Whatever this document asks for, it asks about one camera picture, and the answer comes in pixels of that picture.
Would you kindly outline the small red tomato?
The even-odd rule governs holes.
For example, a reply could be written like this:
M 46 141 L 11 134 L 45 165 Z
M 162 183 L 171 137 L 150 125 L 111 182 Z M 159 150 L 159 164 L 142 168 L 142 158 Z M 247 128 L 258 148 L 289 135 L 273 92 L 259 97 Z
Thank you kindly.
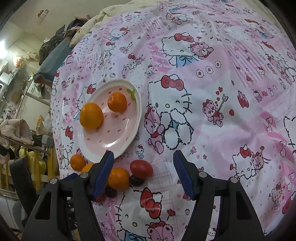
M 95 200 L 96 203 L 103 203 L 106 200 L 106 195 L 103 192 L 102 195 L 100 195 L 99 197 L 97 197 L 97 199 Z

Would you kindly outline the dark grape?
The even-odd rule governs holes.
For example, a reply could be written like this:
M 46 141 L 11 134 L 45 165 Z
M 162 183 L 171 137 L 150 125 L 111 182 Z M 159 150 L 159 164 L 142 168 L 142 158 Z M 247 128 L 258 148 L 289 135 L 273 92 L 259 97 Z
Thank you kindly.
M 136 177 L 135 175 L 131 175 L 131 176 L 129 177 L 129 183 L 130 183 L 130 185 L 132 185 L 132 186 L 139 187 L 139 186 L 143 185 L 144 182 L 145 182 L 144 179 L 138 178 L 138 177 Z
M 105 188 L 105 195 L 108 198 L 115 198 L 117 196 L 117 191 L 110 186 L 106 186 Z

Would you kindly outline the small tangerine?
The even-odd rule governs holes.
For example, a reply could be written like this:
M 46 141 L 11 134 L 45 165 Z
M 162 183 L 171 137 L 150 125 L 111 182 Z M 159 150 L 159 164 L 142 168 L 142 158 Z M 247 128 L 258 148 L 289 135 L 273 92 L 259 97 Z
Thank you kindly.
M 70 165 L 74 171 L 81 172 L 86 166 L 86 161 L 81 155 L 74 154 L 70 159 Z

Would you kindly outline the large red tomato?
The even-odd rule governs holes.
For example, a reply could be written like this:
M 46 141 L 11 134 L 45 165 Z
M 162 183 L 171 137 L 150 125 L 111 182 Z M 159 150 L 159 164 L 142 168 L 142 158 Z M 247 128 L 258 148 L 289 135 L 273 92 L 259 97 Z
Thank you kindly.
M 147 179 L 153 176 L 153 168 L 145 160 L 134 160 L 130 164 L 130 171 L 140 179 Z

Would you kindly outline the large orange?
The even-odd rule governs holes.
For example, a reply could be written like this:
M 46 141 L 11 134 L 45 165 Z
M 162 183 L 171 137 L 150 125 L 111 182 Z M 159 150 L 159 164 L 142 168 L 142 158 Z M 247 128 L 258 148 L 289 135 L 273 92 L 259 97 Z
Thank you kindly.
M 104 120 L 102 109 L 93 102 L 84 104 L 80 112 L 79 122 L 82 127 L 91 131 L 99 128 Z

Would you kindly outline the hidden tangerine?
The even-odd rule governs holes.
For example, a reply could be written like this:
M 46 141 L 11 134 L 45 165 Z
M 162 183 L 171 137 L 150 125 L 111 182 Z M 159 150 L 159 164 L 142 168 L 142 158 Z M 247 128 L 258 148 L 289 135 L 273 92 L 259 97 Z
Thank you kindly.
M 81 173 L 84 173 L 84 172 L 88 173 L 93 165 L 94 165 L 94 163 L 87 164 L 86 166 L 84 166 L 82 168 Z

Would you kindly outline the yellow wooden rack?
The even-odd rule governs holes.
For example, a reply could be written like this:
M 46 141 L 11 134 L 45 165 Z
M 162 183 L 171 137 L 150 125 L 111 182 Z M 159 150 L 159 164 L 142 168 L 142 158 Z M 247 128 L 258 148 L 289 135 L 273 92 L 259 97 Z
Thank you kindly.
M 44 187 L 51 178 L 59 177 L 56 152 L 53 148 L 41 152 L 20 146 L 19 149 L 14 149 L 12 152 L 15 154 L 14 159 L 11 159 L 10 154 L 1 156 L 1 189 L 12 190 L 13 180 L 10 164 L 18 158 L 25 158 L 25 168 L 28 170 L 36 190 Z

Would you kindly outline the beige plush jacket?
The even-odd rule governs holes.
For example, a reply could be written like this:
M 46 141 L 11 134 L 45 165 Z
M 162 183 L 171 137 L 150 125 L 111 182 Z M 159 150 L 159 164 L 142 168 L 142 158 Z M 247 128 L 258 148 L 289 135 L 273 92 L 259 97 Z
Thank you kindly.
M 30 127 L 23 119 L 4 120 L 1 123 L 1 134 L 25 145 L 34 144 Z

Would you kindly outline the pink strawberry pattern plate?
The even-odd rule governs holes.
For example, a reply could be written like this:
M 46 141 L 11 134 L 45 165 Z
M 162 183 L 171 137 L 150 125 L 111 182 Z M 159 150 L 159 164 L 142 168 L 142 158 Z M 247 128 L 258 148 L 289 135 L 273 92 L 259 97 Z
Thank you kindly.
M 115 113 L 107 106 L 108 97 L 115 92 L 121 92 L 126 97 L 127 108 L 123 113 Z M 116 79 L 98 87 L 88 101 L 101 107 L 104 120 L 96 130 L 88 131 L 78 126 L 78 147 L 82 155 L 93 163 L 98 163 L 106 151 L 112 151 L 114 158 L 118 158 L 137 134 L 142 117 L 140 93 L 131 82 Z

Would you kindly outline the pink cartoon cat bedsheet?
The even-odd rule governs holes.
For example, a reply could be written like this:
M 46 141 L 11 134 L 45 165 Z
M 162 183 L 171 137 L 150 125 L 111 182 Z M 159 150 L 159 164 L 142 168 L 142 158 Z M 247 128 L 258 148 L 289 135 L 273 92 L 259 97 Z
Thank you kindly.
M 137 134 L 115 166 L 149 162 L 152 178 L 94 204 L 106 240 L 180 240 L 194 202 L 173 165 L 236 177 L 266 235 L 295 198 L 295 48 L 256 1 L 159 1 L 94 26 L 67 55 L 51 94 L 60 176 L 81 154 L 83 105 L 123 78 L 142 97 Z

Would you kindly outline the dark clothes pile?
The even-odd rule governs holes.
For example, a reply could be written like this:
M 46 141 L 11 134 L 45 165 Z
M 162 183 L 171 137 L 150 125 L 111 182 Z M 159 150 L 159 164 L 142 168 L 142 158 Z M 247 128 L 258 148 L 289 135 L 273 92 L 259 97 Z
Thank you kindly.
M 68 25 L 67 28 L 65 28 L 65 25 L 63 25 L 50 40 L 44 42 L 39 49 L 39 66 L 41 66 L 41 64 L 45 61 L 48 55 L 64 39 L 68 39 L 70 41 L 84 23 L 84 21 L 75 19 Z

